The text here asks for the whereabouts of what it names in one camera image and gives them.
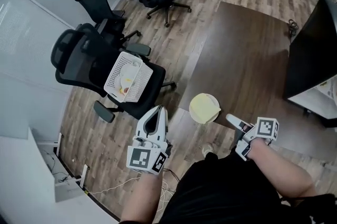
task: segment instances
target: shoe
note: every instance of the shoe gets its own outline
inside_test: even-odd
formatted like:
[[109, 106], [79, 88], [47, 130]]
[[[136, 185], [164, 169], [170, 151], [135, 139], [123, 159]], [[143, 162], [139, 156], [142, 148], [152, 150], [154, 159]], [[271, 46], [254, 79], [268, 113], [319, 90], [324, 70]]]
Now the shoe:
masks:
[[206, 155], [211, 152], [213, 153], [214, 152], [214, 148], [213, 146], [207, 142], [205, 143], [203, 146], [202, 146], [202, 149], [201, 149], [201, 152], [202, 152], [202, 155], [204, 156], [204, 158], [206, 157]]

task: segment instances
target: desk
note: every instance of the desk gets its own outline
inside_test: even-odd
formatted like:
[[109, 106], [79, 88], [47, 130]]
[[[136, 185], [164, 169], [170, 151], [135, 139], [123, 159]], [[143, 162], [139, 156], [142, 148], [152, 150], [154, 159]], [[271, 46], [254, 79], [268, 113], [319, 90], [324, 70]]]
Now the desk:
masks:
[[220, 3], [179, 107], [188, 111], [194, 96], [211, 94], [222, 110], [216, 123], [232, 128], [227, 113], [250, 123], [258, 116], [274, 117], [280, 123], [275, 144], [333, 160], [337, 135], [282, 99], [289, 45], [285, 22]]

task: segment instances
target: wooden floor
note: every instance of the wooden floor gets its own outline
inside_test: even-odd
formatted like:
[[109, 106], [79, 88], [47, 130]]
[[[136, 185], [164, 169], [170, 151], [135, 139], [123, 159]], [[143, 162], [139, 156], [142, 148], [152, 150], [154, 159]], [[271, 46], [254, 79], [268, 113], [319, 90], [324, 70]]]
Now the wooden floor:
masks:
[[[187, 112], [177, 106], [186, 88], [196, 61], [207, 38], [210, 21], [221, 1], [242, 5], [268, 15], [288, 21], [292, 18], [303, 26], [317, 0], [177, 0], [192, 6], [192, 12], [175, 7], [170, 12], [171, 27], [164, 27], [164, 14], [158, 12], [151, 20], [146, 19], [149, 9], [135, 0], [122, 0], [119, 8], [129, 17], [125, 32], [138, 29], [143, 36], [133, 42], [152, 47], [151, 61], [163, 66], [167, 80], [177, 82], [175, 92], [163, 91], [158, 104], [164, 104], [170, 115], [169, 139], [173, 153], [168, 163], [179, 177], [195, 161], [201, 160], [200, 147], [206, 141], [214, 144], [220, 157], [229, 152], [233, 130], [215, 123], [199, 125]], [[131, 144], [137, 120], [127, 114], [119, 114], [112, 124], [97, 117], [93, 102], [100, 100], [113, 107], [107, 98], [74, 88], [65, 112], [61, 132], [61, 158], [74, 174], [80, 174], [84, 164], [90, 166], [85, 182], [89, 191], [100, 191], [114, 187], [136, 177], [137, 173], [125, 167], [127, 146]], [[295, 152], [277, 148], [283, 155], [306, 168], [314, 177], [319, 192], [332, 191], [337, 194], [337, 175], [322, 168], [319, 160]], [[164, 180], [170, 189], [176, 181], [169, 174]], [[111, 212], [121, 215], [123, 203], [132, 191], [135, 180], [115, 190], [95, 195]], [[157, 219], [163, 210], [158, 212]]]

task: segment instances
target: black shirt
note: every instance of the black shirt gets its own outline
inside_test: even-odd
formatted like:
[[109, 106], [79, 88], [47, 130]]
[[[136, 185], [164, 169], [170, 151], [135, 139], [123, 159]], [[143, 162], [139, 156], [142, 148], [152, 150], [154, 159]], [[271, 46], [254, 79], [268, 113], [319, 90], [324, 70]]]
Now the black shirt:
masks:
[[186, 172], [159, 223], [311, 224], [315, 211], [320, 211], [315, 210], [315, 200], [303, 201], [296, 208], [282, 205], [253, 161], [244, 162], [236, 154], [218, 160], [208, 154]]

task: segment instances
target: white plastic basket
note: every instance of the white plastic basket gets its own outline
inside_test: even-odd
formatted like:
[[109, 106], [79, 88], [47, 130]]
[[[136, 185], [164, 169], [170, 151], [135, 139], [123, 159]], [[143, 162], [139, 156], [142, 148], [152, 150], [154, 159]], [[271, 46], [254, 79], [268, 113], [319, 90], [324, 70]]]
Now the white plastic basket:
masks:
[[[132, 85], [128, 89], [127, 93], [122, 94], [119, 89], [115, 87], [115, 79], [121, 73], [121, 69], [125, 64], [133, 63], [138, 63], [139, 69], [135, 77], [132, 79]], [[141, 97], [147, 82], [150, 80], [152, 73], [153, 70], [146, 66], [140, 58], [126, 52], [121, 52], [105, 82], [104, 90], [119, 103], [125, 103], [127, 101], [136, 103], [139, 101], [139, 98]]]

